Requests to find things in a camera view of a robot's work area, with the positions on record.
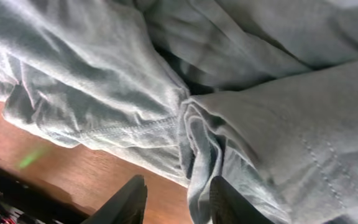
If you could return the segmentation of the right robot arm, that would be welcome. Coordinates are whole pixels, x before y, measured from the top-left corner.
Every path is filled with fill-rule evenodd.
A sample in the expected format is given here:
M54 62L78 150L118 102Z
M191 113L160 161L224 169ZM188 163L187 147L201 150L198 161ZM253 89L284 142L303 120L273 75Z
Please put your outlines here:
M89 217L0 169L0 223L142 223L147 193L135 175ZM213 223L270 223L221 176L212 179L209 199Z

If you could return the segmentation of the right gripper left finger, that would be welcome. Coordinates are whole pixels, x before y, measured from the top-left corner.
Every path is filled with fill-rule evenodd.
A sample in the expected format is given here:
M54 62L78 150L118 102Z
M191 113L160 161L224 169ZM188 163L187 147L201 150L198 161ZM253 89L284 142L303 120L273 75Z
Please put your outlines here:
M146 202L144 177L135 175L81 224L143 224Z

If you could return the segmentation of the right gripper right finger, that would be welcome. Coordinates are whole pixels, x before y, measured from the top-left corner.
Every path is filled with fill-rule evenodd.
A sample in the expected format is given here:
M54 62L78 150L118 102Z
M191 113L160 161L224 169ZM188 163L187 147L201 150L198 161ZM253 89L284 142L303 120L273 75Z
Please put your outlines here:
M209 202L213 224L273 224L221 176L211 181Z

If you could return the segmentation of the light blue t-shirt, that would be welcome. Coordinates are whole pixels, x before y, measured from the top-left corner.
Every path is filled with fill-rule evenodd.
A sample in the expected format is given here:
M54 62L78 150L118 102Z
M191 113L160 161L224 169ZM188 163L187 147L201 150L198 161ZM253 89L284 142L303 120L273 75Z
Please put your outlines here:
M0 0L13 125L276 223L358 223L358 1Z

